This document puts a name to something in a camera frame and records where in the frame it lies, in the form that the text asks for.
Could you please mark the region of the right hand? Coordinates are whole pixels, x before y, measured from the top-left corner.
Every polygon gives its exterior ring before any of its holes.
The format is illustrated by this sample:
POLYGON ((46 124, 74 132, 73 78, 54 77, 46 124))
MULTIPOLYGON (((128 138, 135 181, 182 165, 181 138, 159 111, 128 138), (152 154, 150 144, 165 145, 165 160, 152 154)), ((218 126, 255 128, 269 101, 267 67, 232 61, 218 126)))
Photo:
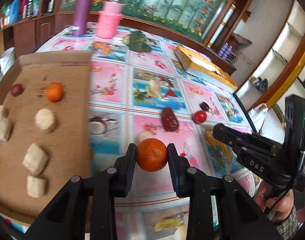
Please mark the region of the right hand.
POLYGON ((265 181, 261 181, 257 193, 254 195, 253 200, 257 203, 262 211, 268 207, 276 211, 272 222, 279 223, 284 221, 291 213, 294 205, 294 193, 293 190, 289 192, 282 198, 264 198, 266 191, 265 181))

